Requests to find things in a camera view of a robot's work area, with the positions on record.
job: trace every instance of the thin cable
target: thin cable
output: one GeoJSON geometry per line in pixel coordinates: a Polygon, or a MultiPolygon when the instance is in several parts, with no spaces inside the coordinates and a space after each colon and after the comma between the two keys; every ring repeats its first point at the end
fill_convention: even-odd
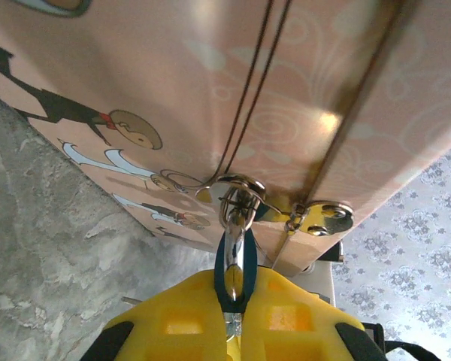
{"type": "Polygon", "coordinates": [[[276,33],[276,36],[274,38],[274,42],[272,43],[272,48],[271,48],[271,52],[269,53],[268,61],[265,63],[264,72],[262,73],[261,80],[259,82],[259,86],[257,87],[256,95],[254,96],[253,103],[250,106],[249,113],[247,114],[247,118],[246,118],[246,121],[244,123],[244,127],[242,128],[241,135],[239,136],[238,143],[235,146],[234,153],[232,153],[231,160],[229,160],[227,168],[224,171],[225,173],[229,172],[229,169],[231,168],[232,161],[235,158],[235,154],[238,152],[239,146],[241,145],[241,142],[242,142],[242,138],[244,137],[244,134],[246,133],[246,128],[249,125],[250,118],[251,118],[251,116],[253,114],[254,108],[256,107],[256,103],[257,103],[257,100],[259,99],[259,95],[261,93],[262,86],[264,85],[265,78],[267,77],[267,74],[269,72],[269,68],[271,67],[272,58],[274,57],[274,53],[276,51],[277,44],[279,44],[280,34],[283,31],[284,23],[286,22],[287,13],[289,11],[289,7],[290,7],[291,3],[292,3],[292,0],[288,0],[287,1],[286,5],[284,6],[282,14],[280,15],[279,27],[277,29],[277,33],[276,33]]]}
{"type": "Polygon", "coordinates": [[[274,0],[269,0],[268,6],[265,9],[264,18],[262,19],[261,30],[259,32],[259,36],[258,36],[257,42],[256,42],[256,49],[254,50],[253,61],[249,68],[249,73],[247,74],[246,83],[244,84],[244,88],[242,89],[241,100],[239,101],[238,109],[235,113],[234,122],[232,123],[231,132],[229,134],[229,139],[227,140],[227,143],[225,144],[225,149],[224,149],[224,152],[222,153],[222,157],[219,161],[219,165],[217,166],[216,172],[213,174],[212,177],[210,177],[210,179],[207,182],[204,182],[205,184],[209,183],[211,180],[213,180],[219,174],[220,167],[224,163],[224,159],[226,158],[227,151],[229,150],[229,147],[231,145],[232,136],[234,135],[235,128],[237,127],[237,124],[239,121],[239,116],[241,115],[242,107],[244,106],[244,100],[246,98],[247,90],[249,89],[250,81],[252,80],[252,77],[254,74],[254,69],[256,68],[257,59],[259,58],[262,41],[264,40],[265,30],[267,29],[269,16],[271,15],[271,9],[272,9],[273,3],[274,3],[274,0]]]}

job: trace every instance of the cartoon illustration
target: cartoon illustration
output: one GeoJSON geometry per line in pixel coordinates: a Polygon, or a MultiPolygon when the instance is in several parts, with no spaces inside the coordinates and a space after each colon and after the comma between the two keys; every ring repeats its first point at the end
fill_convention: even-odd
{"type": "Polygon", "coordinates": [[[105,156],[112,164],[107,164],[103,162],[96,162],[90,158],[87,158],[83,154],[79,153],[75,149],[75,145],[68,142],[62,142],[62,149],[67,156],[70,157],[74,162],[78,165],[93,165],[95,167],[99,167],[102,169],[107,169],[109,171],[116,171],[122,174],[129,174],[135,177],[139,177],[144,181],[145,187],[147,187],[147,181],[152,181],[157,187],[162,190],[167,190],[168,192],[179,192],[179,193],[187,193],[185,187],[180,185],[175,180],[170,179],[170,175],[180,175],[181,177],[186,178],[188,181],[192,181],[193,183],[197,183],[198,187],[202,185],[201,181],[192,178],[186,174],[182,174],[176,171],[170,171],[168,169],[162,170],[157,174],[153,171],[149,171],[147,169],[139,168],[136,165],[131,164],[128,160],[126,160],[122,156],[122,150],[120,149],[108,149],[104,152],[105,156]]]}
{"type": "Polygon", "coordinates": [[[164,220],[165,222],[194,229],[195,231],[200,231],[201,229],[210,226],[210,222],[208,220],[204,217],[198,216],[197,214],[192,214],[189,212],[179,213],[159,205],[149,205],[147,203],[138,204],[113,193],[112,196],[125,207],[136,207],[149,211],[151,213],[150,216],[154,220],[164,220]]]}
{"type": "Polygon", "coordinates": [[[204,243],[204,242],[200,242],[200,241],[193,241],[192,239],[180,237],[179,235],[175,235],[174,233],[168,232],[167,229],[165,229],[164,227],[157,227],[156,229],[152,230],[151,232],[154,235],[164,235],[166,237],[179,239],[182,242],[185,242],[186,244],[190,244],[196,248],[201,248],[203,250],[209,250],[209,251],[213,250],[213,247],[208,243],[204,243]]]}
{"type": "Polygon", "coordinates": [[[106,126],[109,129],[117,130],[132,143],[141,147],[153,150],[162,148],[162,139],[159,133],[138,115],[121,110],[111,111],[109,114],[100,113],[71,99],[67,99],[64,96],[49,92],[45,89],[35,88],[14,77],[10,69],[10,59],[13,56],[12,53],[0,47],[0,73],[28,94],[34,96],[47,114],[46,117],[42,117],[16,109],[26,119],[31,117],[49,123],[58,123],[62,119],[67,119],[77,123],[84,123],[107,145],[110,145],[98,129],[98,126],[106,126]]]}

